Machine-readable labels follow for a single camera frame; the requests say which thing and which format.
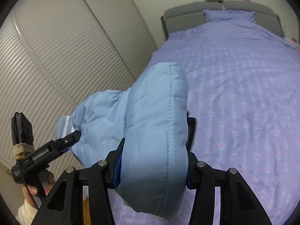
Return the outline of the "white louvered wardrobe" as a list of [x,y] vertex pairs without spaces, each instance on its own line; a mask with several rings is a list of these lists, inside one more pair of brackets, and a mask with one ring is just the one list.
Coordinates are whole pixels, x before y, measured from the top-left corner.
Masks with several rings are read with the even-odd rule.
[[88,96],[129,88],[155,48],[132,0],[19,0],[1,26],[1,163],[15,112],[40,147]]

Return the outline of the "purple floral bed cover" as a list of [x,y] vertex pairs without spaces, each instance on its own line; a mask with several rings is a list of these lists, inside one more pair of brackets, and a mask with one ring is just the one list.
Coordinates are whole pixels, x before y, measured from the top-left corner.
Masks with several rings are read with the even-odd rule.
[[193,152],[213,168],[234,167],[273,224],[299,203],[299,53],[248,21],[210,21],[170,34],[150,65],[185,71]]

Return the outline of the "purple floral pillow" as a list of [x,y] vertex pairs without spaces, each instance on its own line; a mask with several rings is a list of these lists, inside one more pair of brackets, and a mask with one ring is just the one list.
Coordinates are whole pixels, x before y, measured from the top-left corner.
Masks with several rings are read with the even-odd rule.
[[255,12],[240,10],[204,10],[207,22],[247,21],[255,22]]

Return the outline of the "light blue padded pants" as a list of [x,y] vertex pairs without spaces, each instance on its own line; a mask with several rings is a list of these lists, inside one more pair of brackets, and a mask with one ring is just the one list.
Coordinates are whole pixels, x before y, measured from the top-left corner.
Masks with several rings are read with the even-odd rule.
[[172,219],[188,172],[188,82],[175,62],[151,66],[126,91],[99,91],[61,117],[55,138],[80,131],[71,147],[86,168],[124,141],[116,192],[136,212]]

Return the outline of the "grey upholstered headboard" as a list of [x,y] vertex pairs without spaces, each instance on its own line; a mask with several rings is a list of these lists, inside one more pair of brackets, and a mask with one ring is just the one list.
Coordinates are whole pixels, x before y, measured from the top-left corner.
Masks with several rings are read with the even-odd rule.
[[277,36],[284,37],[280,18],[275,12],[249,1],[208,0],[170,8],[161,17],[165,38],[170,33],[185,31],[209,21],[251,21]]

